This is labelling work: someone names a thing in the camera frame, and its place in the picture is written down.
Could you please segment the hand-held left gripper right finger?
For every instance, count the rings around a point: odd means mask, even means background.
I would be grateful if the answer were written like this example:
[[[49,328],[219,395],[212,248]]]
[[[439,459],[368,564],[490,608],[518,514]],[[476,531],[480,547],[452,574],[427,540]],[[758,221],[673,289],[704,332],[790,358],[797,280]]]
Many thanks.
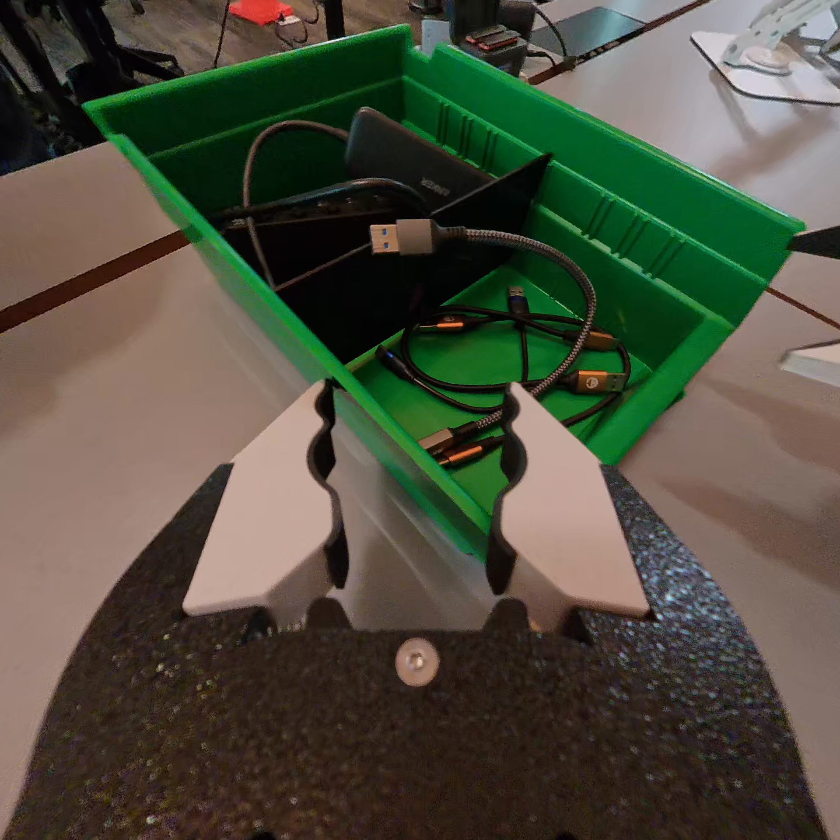
[[[532,629],[563,631],[579,611],[648,620],[602,463],[519,383],[501,409],[506,478],[491,513],[491,590],[524,605]]]

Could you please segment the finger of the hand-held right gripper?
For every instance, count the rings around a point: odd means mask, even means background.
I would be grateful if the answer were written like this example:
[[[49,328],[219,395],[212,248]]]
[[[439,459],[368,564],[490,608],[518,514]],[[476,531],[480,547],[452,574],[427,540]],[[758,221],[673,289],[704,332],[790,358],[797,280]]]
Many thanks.
[[[839,381],[839,342],[824,342],[787,350],[780,369],[816,382]]]
[[[791,238],[787,249],[792,253],[838,258],[840,255],[840,226],[834,225],[800,232]]]

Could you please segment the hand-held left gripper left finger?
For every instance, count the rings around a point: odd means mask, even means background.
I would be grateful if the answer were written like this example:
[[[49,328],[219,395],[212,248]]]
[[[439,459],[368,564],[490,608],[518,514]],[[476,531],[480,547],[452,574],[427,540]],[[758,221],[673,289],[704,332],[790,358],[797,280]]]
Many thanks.
[[[182,602],[189,616],[258,607],[275,623],[347,582],[347,535],[329,483],[333,384],[311,385],[234,458]]]

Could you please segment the green plastic bin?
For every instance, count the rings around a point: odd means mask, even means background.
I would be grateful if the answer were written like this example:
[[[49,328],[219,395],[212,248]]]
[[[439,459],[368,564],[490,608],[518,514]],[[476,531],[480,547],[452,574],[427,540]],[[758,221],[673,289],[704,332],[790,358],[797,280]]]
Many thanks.
[[[347,364],[325,353],[291,358],[282,302],[209,222],[239,203],[247,153],[262,130],[295,119],[347,130],[363,107],[496,178],[552,154],[523,234],[583,269],[597,296],[596,327],[621,340],[631,357],[620,401],[573,430],[610,466],[745,319],[805,225],[453,47],[425,57],[407,26],[84,105],[228,294],[305,381],[341,384],[342,420],[460,549],[482,557],[504,482],[498,455],[451,472],[417,445],[467,415],[399,382],[375,360],[377,345]],[[534,308],[583,317],[581,293],[560,268],[507,255],[450,300],[499,305],[506,286],[519,283]]]

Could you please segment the black multi-port usb hub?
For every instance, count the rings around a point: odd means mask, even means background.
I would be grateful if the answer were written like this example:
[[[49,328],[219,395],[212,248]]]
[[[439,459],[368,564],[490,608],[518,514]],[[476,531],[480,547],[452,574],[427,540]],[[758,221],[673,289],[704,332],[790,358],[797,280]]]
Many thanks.
[[[431,212],[411,187],[384,178],[353,179],[212,213],[209,222],[276,290],[364,245],[372,224]]]

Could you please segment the white metal stand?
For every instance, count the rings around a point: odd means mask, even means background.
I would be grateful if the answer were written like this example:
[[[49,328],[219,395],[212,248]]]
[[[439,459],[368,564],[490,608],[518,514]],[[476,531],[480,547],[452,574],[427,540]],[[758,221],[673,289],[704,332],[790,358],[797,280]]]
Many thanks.
[[[696,31],[690,42],[724,81],[744,96],[762,100],[837,107],[838,86],[828,75],[837,66],[838,28],[824,40],[804,38],[816,46],[815,57],[795,50],[787,37],[797,34],[813,18],[830,12],[838,26],[838,2],[772,1],[737,35]]]

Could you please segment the dark grey tablet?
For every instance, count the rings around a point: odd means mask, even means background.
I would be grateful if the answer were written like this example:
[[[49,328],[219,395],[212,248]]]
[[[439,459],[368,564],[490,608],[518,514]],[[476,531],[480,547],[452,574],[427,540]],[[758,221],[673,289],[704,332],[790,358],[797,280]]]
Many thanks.
[[[591,7],[559,18],[542,5],[535,7],[530,46],[580,64],[641,35],[646,24],[616,10]]]

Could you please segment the black bin divider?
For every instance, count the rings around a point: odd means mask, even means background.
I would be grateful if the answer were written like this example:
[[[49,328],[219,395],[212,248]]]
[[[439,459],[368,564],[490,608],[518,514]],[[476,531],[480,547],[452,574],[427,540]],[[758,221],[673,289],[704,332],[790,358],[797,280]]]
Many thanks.
[[[433,217],[442,228],[521,234],[552,154],[541,154]],[[443,244],[432,255],[386,256],[364,244],[285,281],[277,296],[291,358],[328,354],[347,364],[509,260],[498,246]]]

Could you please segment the black battery charger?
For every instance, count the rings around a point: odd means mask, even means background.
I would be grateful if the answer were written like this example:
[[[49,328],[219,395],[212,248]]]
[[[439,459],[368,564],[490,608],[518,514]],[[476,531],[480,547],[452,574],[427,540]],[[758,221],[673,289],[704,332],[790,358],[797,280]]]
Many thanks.
[[[533,2],[450,1],[445,9],[455,47],[509,75],[519,75],[536,16]]]

